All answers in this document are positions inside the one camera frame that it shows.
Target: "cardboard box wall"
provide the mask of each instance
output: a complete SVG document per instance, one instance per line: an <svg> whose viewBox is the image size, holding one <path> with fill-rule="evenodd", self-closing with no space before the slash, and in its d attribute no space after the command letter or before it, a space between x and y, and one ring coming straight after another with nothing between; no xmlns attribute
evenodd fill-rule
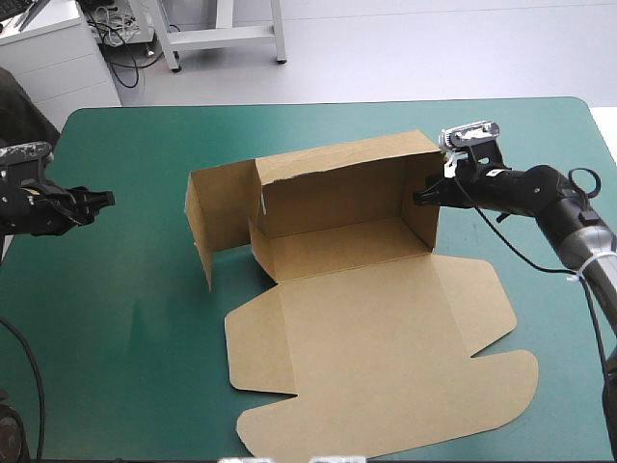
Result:
<svg viewBox="0 0 617 463"><path fill-rule="evenodd" d="M516 317L490 264L432 254L439 211L412 193L442 167L410 131L191 173L208 283L212 253L244 244L278 283L226 318L232 385L297 395L238 419L254 455L382 455L499 427L533 398L529 352L471 357Z"/></svg>

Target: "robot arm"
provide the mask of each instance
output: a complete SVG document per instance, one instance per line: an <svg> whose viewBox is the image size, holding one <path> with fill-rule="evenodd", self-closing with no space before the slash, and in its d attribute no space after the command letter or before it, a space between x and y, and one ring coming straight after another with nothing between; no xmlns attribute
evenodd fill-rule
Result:
<svg viewBox="0 0 617 463"><path fill-rule="evenodd" d="M91 224L101 208L114 204L111 191L65 189L45 178L52 159L45 142L0 149L0 244L10 234L64 234Z"/></svg>
<svg viewBox="0 0 617 463"><path fill-rule="evenodd" d="M415 192L414 201L495 210L501 212L498 222L511 214L534 218L564 266L583 279L586 292L586 284L591 286L617 336L617 237L589 203L600 193L599 176L587 169L574 169L565 177L550 166L514 171L503 163L498 135L498 125L490 122L444 130L440 137L440 148L447 153L443 174L427 178L427 188ZM573 179L577 170L594 177L593 191L586 193L577 185ZM604 414L617 458L615 352L603 369Z"/></svg>

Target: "cable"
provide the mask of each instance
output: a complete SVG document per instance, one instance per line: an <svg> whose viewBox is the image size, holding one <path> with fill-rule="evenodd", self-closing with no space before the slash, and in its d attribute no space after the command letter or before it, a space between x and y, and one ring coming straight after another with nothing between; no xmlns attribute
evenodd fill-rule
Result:
<svg viewBox="0 0 617 463"><path fill-rule="evenodd" d="M461 190L461 192L463 193L463 195L469 201L469 203L473 206L475 211L480 215L480 217L482 217L482 220L484 220L484 222L486 222L486 224L499 237L499 239L501 239L501 241L503 241L503 243L514 254L516 254L519 258L521 258L526 263L528 263L531 267L535 268L536 270L538 270L540 272L553 273L553 274L554 273L563 273L563 274L567 274L567 275L576 275L577 274L577 272L575 272L573 270L570 270L568 268L545 268L545 267L537 265L536 263L531 261L527 256L525 256L521 251L519 251L508 240L508 238L506 238L501 233L501 231L499 231L495 227L495 225L493 225L493 223L489 220L489 218L486 216L486 214L484 212L482 212L482 210L475 204L475 201L471 198L471 196L465 190L465 188L463 188L463 185L461 185L461 182L459 181L459 179L454 177L454 181L455 181L456 185L459 187L459 189ZM585 198L583 198L583 200L586 201L587 203L589 203L589 199L587 198L587 194L584 191L582 191L582 195L585 197ZM598 346L598 355L600 356L600 364L601 364L601 368L602 368L602 376L603 376L603 380L604 380L604 386L607 389L610 389L611 385L610 385L610 381L609 381L609 378L608 378L608 370L607 370L607 366L606 366L606 355L604 353L604 343L602 341L602 333L600 331L600 324L598 323L598 316L596 314L596 309L594 308L594 300L593 300L593 297L591 295L591 290L589 289L589 284L585 280L584 276L581 276L578 280L580 281L580 284L582 285L583 291L585 292L585 299L587 300L587 308L589 309L589 315L591 316L591 323L592 323L593 328L594 328L594 336L596 338L596 345Z"/></svg>
<svg viewBox="0 0 617 463"><path fill-rule="evenodd" d="M0 316L0 324L4 325L4 327L9 330L17 338L17 340L19 340L19 343L26 353L26 357L28 357L28 362L30 362L32 372L35 375L35 380L37 382L37 394L39 395L39 442L37 444L37 462L40 463L42 459L42 449L45 443L45 390L42 385L39 365L37 364L37 359L35 359L35 354L30 348L30 344L19 332L19 330L17 330L17 328L15 328L9 320L2 316Z"/></svg>
<svg viewBox="0 0 617 463"><path fill-rule="evenodd" d="M179 27L177 27L175 24L170 24L170 27L174 27L174 28L177 30L177 32L182 32L182 31L180 30L180 28L179 28ZM146 64L146 65L139 65L139 66L137 66L137 69L145 69L145 68L149 68L150 66L155 65L156 63L158 63L158 62L160 61L160 59L161 59L161 58L163 58L163 56L164 56L163 52L160 52L160 53L156 56L156 58L154 58L154 60L150 61L150 62L149 62L148 64ZM119 66L120 68L133 68L133 66L132 66L132 65L125 65L125 64L123 64L123 63L115 63L115 62L114 62L114 63L112 63L112 62L110 62L110 64L113 64L114 66Z"/></svg>
<svg viewBox="0 0 617 463"><path fill-rule="evenodd" d="M102 44L101 50L103 53L103 58L105 59L105 61L107 63L110 64L110 69L112 71L112 73L114 74L114 76L116 77L116 79L118 79L118 82L121 83L121 85L127 89L134 89L135 87L137 87L137 84L139 84L139 68L137 67L137 61L135 60L135 56L133 55L133 53L131 52L128 43L126 43L126 41L124 40L124 37L114 28L112 28L111 26L108 26L107 24L103 24L102 22L97 22L94 20L92 14L90 12L86 12L86 15L88 16L88 24L93 26L96 29L96 32L98 33L98 36L100 38L100 42ZM108 31L106 34L102 34L100 32L100 28L107 28ZM133 61L133 67L135 68L135 82L133 84L127 84L125 83L122 79L120 79L120 77L118 76L118 72L116 71L115 65L112 63L109 54L107 53L107 49L105 48L105 37L108 34L114 33L118 36L118 38L122 41L122 44L124 45L124 48L126 48L126 51L128 52L131 60Z"/></svg>
<svg viewBox="0 0 617 463"><path fill-rule="evenodd" d="M493 223L489 220L489 218L486 216L486 214L484 212L482 212L482 210L475 205L475 201L471 198L471 196L469 195L469 193L465 190L465 188L463 188L463 185L461 185L461 182L459 181L458 178L454 177L454 182L456 183L456 185L459 187L459 190L461 190L461 192L463 193L463 195L465 196L465 198L467 199L467 201L469 201L469 203L472 205L472 207L475 209L475 211L480 215L480 217L482 217L482 220L484 220L484 222L486 222L486 225L488 225L491 230L499 237L499 239L501 241L503 241L503 243L510 248L510 251L512 251L514 254L516 254L519 258L521 258L522 260L524 260L526 263L528 263L529 265L531 265L533 268L535 268L536 270L540 271L540 272L544 272L544 273L563 273L563 274L567 274L567 275L575 275L577 272L567 269L567 268L546 268L546 267L542 267L540 265L537 265L536 263L532 262L530 259L528 259L521 251L519 251L509 240L508 238L506 238L501 231L499 231L495 225L493 225Z"/></svg>

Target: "cable tie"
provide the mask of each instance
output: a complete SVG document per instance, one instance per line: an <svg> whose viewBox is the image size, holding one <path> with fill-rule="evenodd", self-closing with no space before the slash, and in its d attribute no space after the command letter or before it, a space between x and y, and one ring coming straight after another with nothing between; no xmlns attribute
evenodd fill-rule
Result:
<svg viewBox="0 0 617 463"><path fill-rule="evenodd" d="M588 260L582 263L582 266L579 268L579 270L577 270L575 275L567 277L567 280L569 282L579 282L580 280L584 280L585 276L583 275L583 272L587 269L587 267L596 260L600 258L606 258L608 256L614 256L617 258L617 253L614 251L600 251L598 253L595 253Z"/></svg>

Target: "white floor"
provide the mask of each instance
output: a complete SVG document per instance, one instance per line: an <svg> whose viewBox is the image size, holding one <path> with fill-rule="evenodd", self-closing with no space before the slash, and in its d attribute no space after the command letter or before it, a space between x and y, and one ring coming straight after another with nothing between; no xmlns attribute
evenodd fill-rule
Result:
<svg viewBox="0 0 617 463"><path fill-rule="evenodd" d="M183 29L215 12L207 0L168 4ZM286 65L270 45L184 52L181 73L157 63L121 90L122 103L574 95L617 106L617 0L282 0L282 9ZM237 24L269 13L269 0L236 0Z"/></svg>

